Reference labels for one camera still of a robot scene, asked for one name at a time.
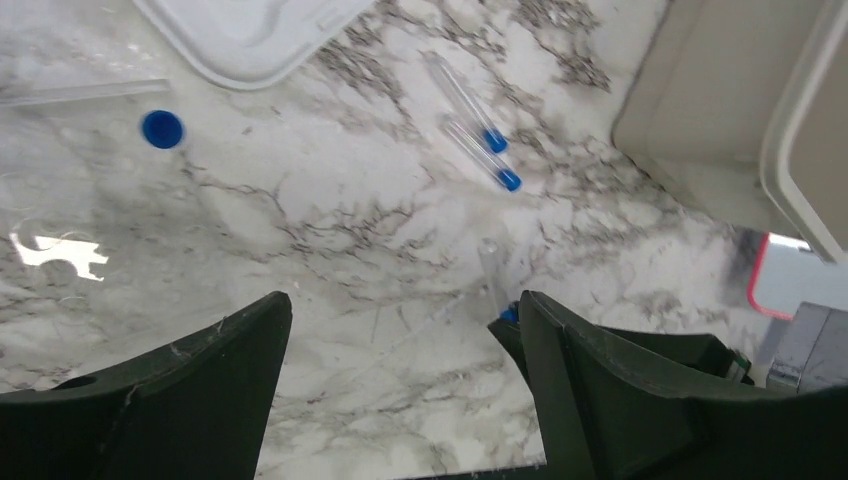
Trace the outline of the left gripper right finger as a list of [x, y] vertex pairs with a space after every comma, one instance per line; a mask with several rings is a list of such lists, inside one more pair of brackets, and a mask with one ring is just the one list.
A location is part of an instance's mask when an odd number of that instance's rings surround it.
[[710, 375], [592, 324], [519, 302], [553, 479], [843, 479], [847, 390], [787, 394]]

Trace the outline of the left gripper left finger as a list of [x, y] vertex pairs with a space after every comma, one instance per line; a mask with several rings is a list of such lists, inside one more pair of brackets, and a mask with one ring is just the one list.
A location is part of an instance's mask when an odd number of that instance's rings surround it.
[[1, 397], [5, 479], [251, 479], [292, 324], [273, 292], [43, 391]]

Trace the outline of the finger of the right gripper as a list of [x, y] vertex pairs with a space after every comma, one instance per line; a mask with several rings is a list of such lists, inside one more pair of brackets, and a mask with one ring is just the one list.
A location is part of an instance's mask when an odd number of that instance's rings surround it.
[[[525, 383], [530, 379], [517, 320], [499, 318], [487, 326], [519, 369]], [[726, 347], [711, 334], [667, 335], [603, 327], [627, 341], [671, 361], [709, 375], [753, 385], [749, 376], [751, 362], [740, 352]]]

